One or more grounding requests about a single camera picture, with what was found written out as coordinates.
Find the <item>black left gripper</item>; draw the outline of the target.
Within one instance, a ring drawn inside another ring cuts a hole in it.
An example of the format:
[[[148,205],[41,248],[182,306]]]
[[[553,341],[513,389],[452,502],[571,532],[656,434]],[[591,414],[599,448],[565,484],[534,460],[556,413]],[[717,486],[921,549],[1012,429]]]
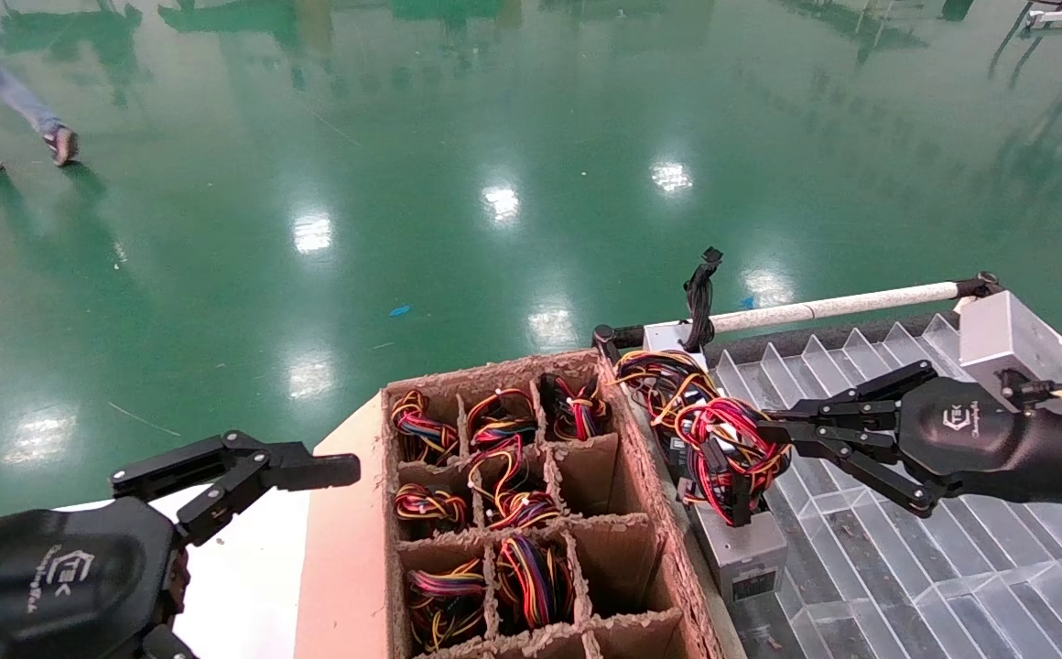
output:
[[[196,659],[179,530],[136,498],[0,517],[0,658]]]

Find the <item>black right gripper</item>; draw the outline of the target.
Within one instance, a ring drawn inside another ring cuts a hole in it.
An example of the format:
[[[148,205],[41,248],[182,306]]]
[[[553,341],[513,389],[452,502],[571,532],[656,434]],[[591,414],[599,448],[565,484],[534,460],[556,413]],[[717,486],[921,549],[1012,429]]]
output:
[[[1012,413],[981,385],[937,377],[929,360],[908,363],[828,399],[770,410],[758,434],[826,459],[921,520],[940,498],[965,495],[1062,504],[1062,416]],[[896,445],[850,443],[895,430]]]

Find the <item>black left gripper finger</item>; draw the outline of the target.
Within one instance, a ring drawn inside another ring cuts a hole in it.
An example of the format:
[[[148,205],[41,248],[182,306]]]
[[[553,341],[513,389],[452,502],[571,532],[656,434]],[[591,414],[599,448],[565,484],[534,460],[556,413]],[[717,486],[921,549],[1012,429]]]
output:
[[[203,547],[268,492],[348,487],[360,476],[361,462],[352,453],[314,456],[302,443],[263,443],[243,431],[224,431],[130,464],[110,483],[115,498],[145,503],[204,485],[177,511],[184,544]]]

